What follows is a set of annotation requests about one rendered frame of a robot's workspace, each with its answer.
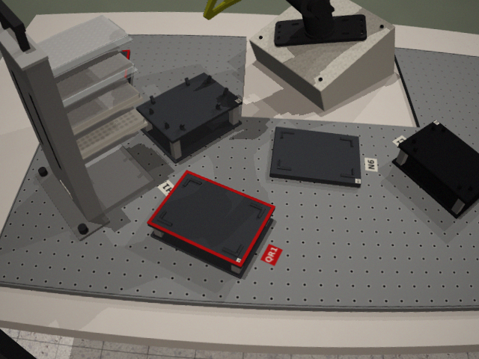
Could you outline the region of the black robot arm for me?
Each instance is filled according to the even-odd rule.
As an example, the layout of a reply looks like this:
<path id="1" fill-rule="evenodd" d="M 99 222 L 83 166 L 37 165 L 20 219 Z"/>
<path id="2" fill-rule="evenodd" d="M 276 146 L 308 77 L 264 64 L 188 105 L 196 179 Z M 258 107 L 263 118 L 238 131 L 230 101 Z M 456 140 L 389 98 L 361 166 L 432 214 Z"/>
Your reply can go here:
<path id="1" fill-rule="evenodd" d="M 303 16 L 302 19 L 278 21 L 275 24 L 274 43 L 277 47 L 367 39 L 366 18 L 363 14 L 332 16 L 335 8 L 331 6 L 330 0 L 286 1 Z"/>

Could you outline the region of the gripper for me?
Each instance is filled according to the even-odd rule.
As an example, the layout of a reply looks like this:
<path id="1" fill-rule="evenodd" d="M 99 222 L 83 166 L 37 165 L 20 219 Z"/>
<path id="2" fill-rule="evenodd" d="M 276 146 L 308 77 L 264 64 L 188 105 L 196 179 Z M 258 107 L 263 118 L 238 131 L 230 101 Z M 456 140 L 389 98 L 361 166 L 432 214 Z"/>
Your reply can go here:
<path id="1" fill-rule="evenodd" d="M 224 9 L 242 0 L 224 0 L 221 4 L 214 8 L 217 0 L 208 0 L 203 17 L 210 20 Z M 214 9 L 213 9 L 214 8 Z"/>

